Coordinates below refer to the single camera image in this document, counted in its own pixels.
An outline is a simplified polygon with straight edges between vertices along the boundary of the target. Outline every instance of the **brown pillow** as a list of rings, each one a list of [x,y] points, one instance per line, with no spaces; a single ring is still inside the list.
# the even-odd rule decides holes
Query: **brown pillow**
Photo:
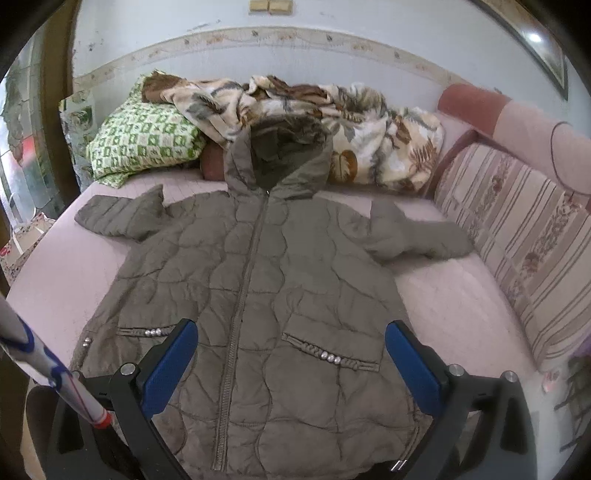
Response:
[[[203,178],[209,181],[224,181],[223,176],[223,148],[211,139],[199,155]]]

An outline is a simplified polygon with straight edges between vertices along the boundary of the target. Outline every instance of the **patterned cloth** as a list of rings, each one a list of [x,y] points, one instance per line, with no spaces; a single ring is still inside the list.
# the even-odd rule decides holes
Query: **patterned cloth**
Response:
[[[384,96],[353,84],[289,86],[274,76],[253,76],[241,86],[229,79],[188,82],[154,72],[145,101],[173,103],[224,148],[240,131],[270,115],[308,114],[333,134],[329,181],[418,191],[429,179],[443,143],[443,127],[419,108],[389,108]]]
[[[205,137],[171,105],[143,103],[145,76],[102,124],[86,157],[100,183],[119,188],[134,173],[195,160]]]
[[[562,364],[591,333],[589,214],[542,173],[480,144],[456,157],[435,201],[471,237],[538,368]]]
[[[76,92],[59,104],[61,128],[81,192],[94,181],[92,166],[86,157],[86,147],[98,132],[94,110],[95,100],[89,90]]]

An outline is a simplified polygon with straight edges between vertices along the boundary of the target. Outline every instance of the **green patterned pillow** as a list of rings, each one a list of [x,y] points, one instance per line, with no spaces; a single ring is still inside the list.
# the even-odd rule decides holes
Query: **green patterned pillow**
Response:
[[[134,173],[195,160],[206,139],[174,105],[142,102],[146,76],[86,147],[95,180],[121,187]]]

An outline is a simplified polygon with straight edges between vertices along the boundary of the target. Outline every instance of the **jacket zipper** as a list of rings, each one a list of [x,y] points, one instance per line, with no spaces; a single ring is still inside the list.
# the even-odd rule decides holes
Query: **jacket zipper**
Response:
[[[242,275],[242,284],[238,293],[238,302],[232,316],[230,324],[230,341],[228,343],[228,352],[226,353],[226,363],[222,377],[222,390],[220,394],[219,410],[217,416],[215,457],[213,459],[212,469],[220,471],[226,463],[226,454],[228,449],[228,423],[230,419],[230,401],[232,390],[234,388],[234,374],[236,369],[236,356],[238,355],[238,340],[240,326],[242,323],[242,313],[244,312],[244,302],[248,294],[248,286],[251,282],[252,269],[255,264],[255,253],[258,249],[258,242],[261,237],[261,231],[269,203],[269,191],[265,192],[265,197],[258,217],[256,218],[251,244],[248,249],[248,258]]]

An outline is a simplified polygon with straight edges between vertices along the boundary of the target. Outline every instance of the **metal screw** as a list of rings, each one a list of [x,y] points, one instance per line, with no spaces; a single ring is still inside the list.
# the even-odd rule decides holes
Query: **metal screw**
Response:
[[[134,364],[125,364],[121,367],[121,375],[131,375],[135,372]]]
[[[464,367],[458,364],[451,364],[447,367],[447,370],[454,376],[454,377],[461,377],[463,374],[466,373]]]
[[[507,380],[511,383],[515,383],[519,380],[519,377],[517,376],[517,374],[515,372],[512,372],[511,370],[507,370],[506,372],[503,372],[503,377],[505,377],[505,380]]]

